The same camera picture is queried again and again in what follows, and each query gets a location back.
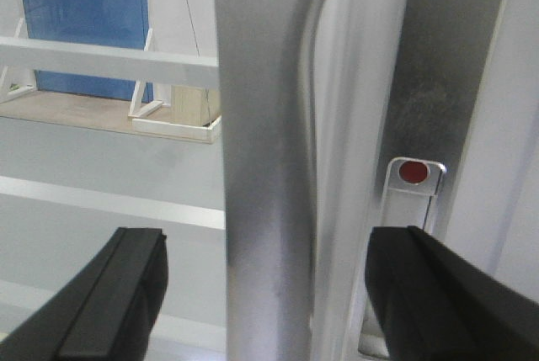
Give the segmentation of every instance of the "metal surface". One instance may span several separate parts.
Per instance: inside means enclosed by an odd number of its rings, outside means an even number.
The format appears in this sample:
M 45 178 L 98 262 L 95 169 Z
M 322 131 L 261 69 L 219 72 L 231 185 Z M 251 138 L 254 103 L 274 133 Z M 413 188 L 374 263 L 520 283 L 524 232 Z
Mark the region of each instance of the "metal surface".
M 422 183 L 411 184 L 399 174 L 406 162 L 421 162 L 428 168 Z M 386 183 L 382 194 L 383 226 L 415 225 L 431 233 L 437 215 L 437 199 L 441 192 L 446 167 L 438 162 L 396 157 L 387 165 Z
M 420 157 L 447 168 L 435 236 L 466 140 L 502 0 L 408 0 L 387 109 L 374 200 L 387 164 Z
M 323 0 L 216 0 L 229 361 L 307 361 L 315 158 L 312 46 Z
M 160 51 L 0 37 L 0 64 L 197 88 L 219 88 L 217 59 Z

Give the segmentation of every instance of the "white wall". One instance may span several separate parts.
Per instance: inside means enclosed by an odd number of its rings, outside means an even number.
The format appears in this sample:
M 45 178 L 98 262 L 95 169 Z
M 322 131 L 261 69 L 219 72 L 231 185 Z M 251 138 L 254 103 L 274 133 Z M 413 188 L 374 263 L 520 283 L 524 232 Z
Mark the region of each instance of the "white wall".
M 217 56 L 213 0 L 148 0 L 156 50 Z M 170 86 L 156 85 L 154 98 L 170 103 Z

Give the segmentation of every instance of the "white metal frame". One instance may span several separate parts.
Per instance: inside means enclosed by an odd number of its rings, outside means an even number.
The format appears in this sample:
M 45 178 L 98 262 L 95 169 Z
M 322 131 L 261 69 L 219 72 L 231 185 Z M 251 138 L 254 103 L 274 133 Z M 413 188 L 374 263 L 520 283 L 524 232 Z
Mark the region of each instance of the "white metal frame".
M 142 106 L 146 82 L 219 88 L 216 58 L 152 51 L 152 36 L 149 32 L 144 50 L 0 37 L 0 65 L 138 80 L 129 111 L 135 130 L 212 143 L 221 134 L 221 118 L 207 127 L 144 119 L 163 105 L 154 100 Z
M 17 24 L 17 29 L 15 30 L 14 38 L 15 39 L 28 38 L 28 32 L 26 29 L 26 20 L 24 20 L 24 18 L 19 19 L 19 23 Z M 2 69 L 2 74 L 0 75 L 0 104 L 13 100 L 14 98 L 19 98 L 21 96 L 24 96 L 25 94 L 31 93 L 34 90 L 36 90 L 34 73 L 31 70 L 25 70 L 25 71 L 26 73 L 24 74 L 24 77 L 32 79 L 33 84 L 24 85 L 12 91 L 10 89 L 11 84 L 21 83 L 21 81 L 17 79 L 17 73 L 15 71 L 15 68 L 13 68 L 12 66 L 6 65 Z
M 150 51 L 153 49 L 153 29 L 148 30 L 146 36 L 146 43 L 144 45 L 144 51 Z M 131 98 L 131 105 L 129 106 L 129 118 L 141 119 L 147 117 L 155 110 L 163 106 L 162 100 L 153 100 L 148 104 L 142 106 L 142 98 L 144 97 L 144 89 L 147 83 L 143 81 L 136 81 L 135 88 L 133 90 L 133 96 Z

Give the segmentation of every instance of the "metal bar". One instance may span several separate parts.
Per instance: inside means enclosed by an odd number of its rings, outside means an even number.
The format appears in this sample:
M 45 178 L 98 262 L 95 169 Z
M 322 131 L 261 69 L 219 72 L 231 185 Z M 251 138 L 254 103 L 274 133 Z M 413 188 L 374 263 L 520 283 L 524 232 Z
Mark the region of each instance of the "metal bar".
M 0 37 L 0 65 L 219 88 L 217 59 L 129 48 Z
M 312 44 L 323 0 L 216 0 L 228 361 L 307 361 L 316 226 Z

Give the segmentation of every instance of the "white beam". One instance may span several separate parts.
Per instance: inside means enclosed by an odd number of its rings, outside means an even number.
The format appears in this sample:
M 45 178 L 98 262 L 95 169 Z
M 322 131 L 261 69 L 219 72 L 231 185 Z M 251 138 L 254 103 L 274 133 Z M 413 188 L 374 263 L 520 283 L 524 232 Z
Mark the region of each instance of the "white beam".
M 219 88 L 217 59 L 166 52 L 0 37 L 0 66 Z

